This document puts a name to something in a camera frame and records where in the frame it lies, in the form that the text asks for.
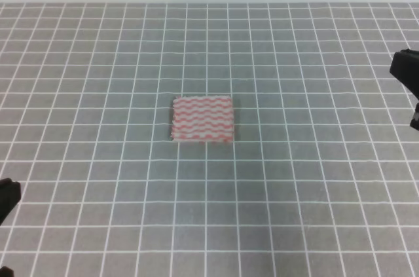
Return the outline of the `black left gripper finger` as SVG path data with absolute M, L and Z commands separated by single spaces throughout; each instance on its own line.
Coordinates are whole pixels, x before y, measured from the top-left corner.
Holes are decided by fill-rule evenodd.
M 0 185 L 0 224 L 2 225 L 7 216 L 22 198 L 20 182 L 11 178 L 4 178 Z

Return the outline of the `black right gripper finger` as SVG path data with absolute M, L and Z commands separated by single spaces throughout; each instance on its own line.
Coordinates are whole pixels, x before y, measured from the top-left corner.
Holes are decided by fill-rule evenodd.
M 397 51 L 393 55 L 390 73 L 418 98 L 419 61 L 417 50 L 405 49 Z
M 416 104 L 414 114 L 413 114 L 412 119 L 410 121 L 410 127 L 419 131 L 419 103 Z

